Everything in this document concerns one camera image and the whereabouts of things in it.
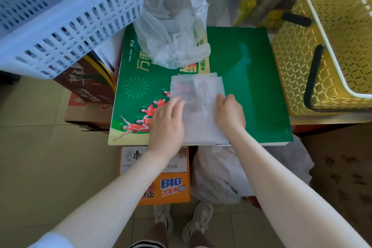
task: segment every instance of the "white sneaker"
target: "white sneaker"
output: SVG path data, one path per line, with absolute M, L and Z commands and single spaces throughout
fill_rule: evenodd
M 213 206 L 211 203 L 200 202 L 194 211 L 194 216 L 190 222 L 188 222 L 182 231 L 182 239 L 186 243 L 190 241 L 190 236 L 194 231 L 201 231 L 204 233 L 208 229 L 208 223 L 211 220 L 213 214 Z
M 154 205 L 155 223 L 163 222 L 167 229 L 167 236 L 173 233 L 173 220 L 170 216 L 170 204 Z

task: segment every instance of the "forearm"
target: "forearm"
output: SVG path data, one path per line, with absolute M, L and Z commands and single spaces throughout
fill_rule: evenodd
M 53 231 L 75 248 L 112 247 L 143 193 L 166 167 L 160 155 L 145 152 L 123 175 L 77 208 Z
M 228 134 L 266 217 L 287 247 L 369 247 L 313 189 L 245 130 Z

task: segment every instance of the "yellow plastic basket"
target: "yellow plastic basket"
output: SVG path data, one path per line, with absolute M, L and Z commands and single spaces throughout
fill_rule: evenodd
M 297 0 L 273 41 L 290 115 L 372 110 L 372 0 Z

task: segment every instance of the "black handle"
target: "black handle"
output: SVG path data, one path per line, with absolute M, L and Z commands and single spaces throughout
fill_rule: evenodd
M 324 46 L 321 44 L 317 45 L 314 50 L 313 61 L 310 66 L 309 77 L 307 79 L 306 89 L 304 93 L 304 105 L 306 106 L 306 108 L 319 113 L 371 112 L 372 109 L 321 109 L 315 108 L 311 104 L 311 97 L 313 96 L 313 90 L 317 81 L 317 75 L 319 72 L 323 52 Z
M 303 26 L 305 28 L 310 27 L 311 23 L 313 22 L 311 18 L 296 15 L 291 12 L 283 12 L 282 20 Z

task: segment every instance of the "sleeve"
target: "sleeve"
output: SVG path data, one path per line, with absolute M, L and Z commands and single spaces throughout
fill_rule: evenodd
M 48 232 L 28 248 L 74 248 L 74 246 L 58 233 Z

